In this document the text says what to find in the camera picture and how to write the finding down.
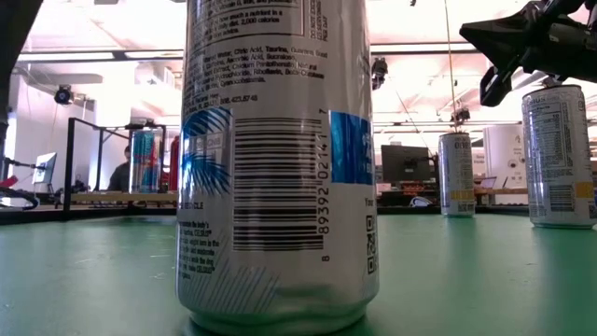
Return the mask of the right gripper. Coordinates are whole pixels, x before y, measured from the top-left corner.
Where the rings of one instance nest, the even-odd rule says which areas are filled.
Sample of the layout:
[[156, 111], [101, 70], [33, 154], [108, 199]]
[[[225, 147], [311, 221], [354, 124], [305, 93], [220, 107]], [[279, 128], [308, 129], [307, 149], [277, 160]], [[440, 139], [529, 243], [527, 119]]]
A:
[[483, 106], [499, 106], [512, 91], [516, 68], [506, 65], [515, 56], [526, 73], [597, 82], [597, 0], [528, 2], [507, 17], [463, 23], [459, 34], [493, 64], [479, 84]]

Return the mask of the white Celsius can orange print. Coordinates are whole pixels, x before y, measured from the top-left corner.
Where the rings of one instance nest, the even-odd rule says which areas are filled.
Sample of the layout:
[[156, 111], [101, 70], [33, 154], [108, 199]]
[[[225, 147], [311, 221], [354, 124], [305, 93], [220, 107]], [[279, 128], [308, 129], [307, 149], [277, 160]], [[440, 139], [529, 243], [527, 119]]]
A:
[[476, 198], [468, 133], [446, 133], [438, 142], [439, 196], [446, 217], [472, 217]]
[[578, 85], [522, 98], [529, 217], [536, 227], [597, 225], [585, 97]]

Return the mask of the white Celsius Arctic can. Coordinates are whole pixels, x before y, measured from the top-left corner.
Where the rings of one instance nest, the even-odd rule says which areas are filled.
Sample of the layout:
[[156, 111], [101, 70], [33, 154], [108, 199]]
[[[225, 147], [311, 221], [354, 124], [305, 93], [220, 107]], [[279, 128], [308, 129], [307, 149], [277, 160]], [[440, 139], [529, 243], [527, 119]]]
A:
[[365, 0], [187, 0], [175, 293], [223, 336], [361, 319], [379, 252]]

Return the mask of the teal Red Bull can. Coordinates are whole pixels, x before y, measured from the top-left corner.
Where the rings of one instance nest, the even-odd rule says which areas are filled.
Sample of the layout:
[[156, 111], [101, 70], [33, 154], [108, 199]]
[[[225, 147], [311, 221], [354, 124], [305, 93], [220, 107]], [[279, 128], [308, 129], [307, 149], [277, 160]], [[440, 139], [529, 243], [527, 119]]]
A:
[[151, 130], [132, 133], [130, 193], [157, 193], [160, 183], [160, 136]]

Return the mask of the wooden shelf board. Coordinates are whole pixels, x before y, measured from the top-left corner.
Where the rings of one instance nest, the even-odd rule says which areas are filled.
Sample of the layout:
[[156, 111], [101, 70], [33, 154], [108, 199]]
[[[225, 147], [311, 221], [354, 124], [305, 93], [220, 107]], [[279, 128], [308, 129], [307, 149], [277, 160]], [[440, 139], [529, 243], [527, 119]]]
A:
[[176, 203], [177, 193], [118, 193], [118, 192], [93, 192], [71, 194], [70, 199], [61, 197], [63, 203], [98, 203], [98, 202], [146, 202], [146, 203]]

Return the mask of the wooden background table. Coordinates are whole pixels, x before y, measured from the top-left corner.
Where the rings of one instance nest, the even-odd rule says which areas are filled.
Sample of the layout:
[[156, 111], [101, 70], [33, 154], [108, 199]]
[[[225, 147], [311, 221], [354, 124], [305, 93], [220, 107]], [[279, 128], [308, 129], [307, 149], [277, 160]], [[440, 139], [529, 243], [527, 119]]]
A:
[[474, 191], [478, 206], [523, 206], [528, 204], [527, 189], [486, 189], [477, 188]]

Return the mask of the black monitor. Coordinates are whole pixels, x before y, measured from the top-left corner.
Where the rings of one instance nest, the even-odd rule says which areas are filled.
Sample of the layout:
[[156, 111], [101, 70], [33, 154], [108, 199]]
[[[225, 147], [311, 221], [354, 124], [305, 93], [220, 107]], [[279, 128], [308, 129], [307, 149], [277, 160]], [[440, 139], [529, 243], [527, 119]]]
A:
[[426, 147], [382, 146], [382, 180], [386, 183], [427, 181], [432, 178]]

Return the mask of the green table mat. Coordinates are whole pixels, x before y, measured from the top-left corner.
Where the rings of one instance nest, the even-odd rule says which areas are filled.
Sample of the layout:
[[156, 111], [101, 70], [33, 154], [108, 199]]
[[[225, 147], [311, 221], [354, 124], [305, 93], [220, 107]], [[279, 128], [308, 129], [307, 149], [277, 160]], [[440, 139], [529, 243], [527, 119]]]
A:
[[[597, 230], [381, 216], [381, 289], [332, 336], [597, 336]], [[174, 294], [174, 219], [0, 226], [0, 336], [215, 336]]]

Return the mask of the person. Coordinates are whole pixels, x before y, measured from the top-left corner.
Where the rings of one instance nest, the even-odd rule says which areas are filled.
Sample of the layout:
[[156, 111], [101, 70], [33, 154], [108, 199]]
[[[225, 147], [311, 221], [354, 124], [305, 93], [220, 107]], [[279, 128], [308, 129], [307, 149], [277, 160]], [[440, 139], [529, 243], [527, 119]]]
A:
[[110, 191], [129, 191], [131, 150], [129, 146], [124, 149], [125, 161], [119, 165], [110, 177], [108, 189]]

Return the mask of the small tilted monitor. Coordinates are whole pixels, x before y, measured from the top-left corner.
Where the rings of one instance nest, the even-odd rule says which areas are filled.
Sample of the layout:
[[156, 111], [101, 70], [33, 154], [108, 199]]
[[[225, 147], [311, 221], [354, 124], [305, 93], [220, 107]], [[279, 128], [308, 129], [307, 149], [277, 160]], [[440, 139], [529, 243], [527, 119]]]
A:
[[43, 154], [36, 158], [35, 170], [32, 178], [32, 183], [34, 185], [51, 183], [56, 159], [56, 152]]

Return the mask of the black table border frame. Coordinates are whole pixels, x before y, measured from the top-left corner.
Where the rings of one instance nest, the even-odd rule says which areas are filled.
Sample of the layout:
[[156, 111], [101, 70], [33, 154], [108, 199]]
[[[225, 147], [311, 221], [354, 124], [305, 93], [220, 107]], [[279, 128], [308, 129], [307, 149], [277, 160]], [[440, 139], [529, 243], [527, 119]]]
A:
[[[528, 206], [477, 206], [477, 214], [494, 214], [505, 216], [528, 216]], [[156, 217], [175, 216], [174, 208], [90, 208], [71, 209], [64, 212], [62, 209], [29, 210], [29, 211], [0, 211], [0, 226], [95, 219], [105, 217]], [[378, 215], [439, 215], [439, 207], [379, 207]]]

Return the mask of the black metal shelf frame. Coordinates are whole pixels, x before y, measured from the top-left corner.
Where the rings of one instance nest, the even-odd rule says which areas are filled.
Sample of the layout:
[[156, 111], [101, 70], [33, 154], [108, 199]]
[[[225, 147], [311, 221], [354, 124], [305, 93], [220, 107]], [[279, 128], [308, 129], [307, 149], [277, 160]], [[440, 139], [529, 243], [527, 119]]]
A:
[[[132, 133], [137, 130], [158, 130], [161, 134], [160, 138], [160, 163], [164, 163], [164, 148], [165, 148], [165, 137], [167, 135], [167, 127], [162, 124], [155, 124], [154, 122], [147, 121], [145, 124], [127, 124], [124, 126], [107, 127], [99, 126], [94, 123], [85, 121], [79, 118], [69, 118], [67, 123], [67, 138], [66, 138], [66, 154], [65, 154], [65, 169], [64, 169], [64, 184], [62, 196], [66, 196], [70, 199], [72, 192], [73, 172], [74, 172], [74, 154], [75, 154], [75, 138], [76, 138], [76, 125], [80, 123], [91, 127], [94, 131], [99, 133], [98, 138], [98, 153], [97, 153], [97, 167], [96, 167], [96, 186], [100, 185], [101, 179], [101, 166], [104, 148], [104, 134], [108, 133], [116, 137], [120, 137], [127, 141], [131, 141]], [[71, 203], [62, 203], [62, 210], [69, 212], [71, 210]], [[135, 202], [124, 203], [128, 208], [132, 207]], [[161, 206], [166, 203], [155, 203]]]

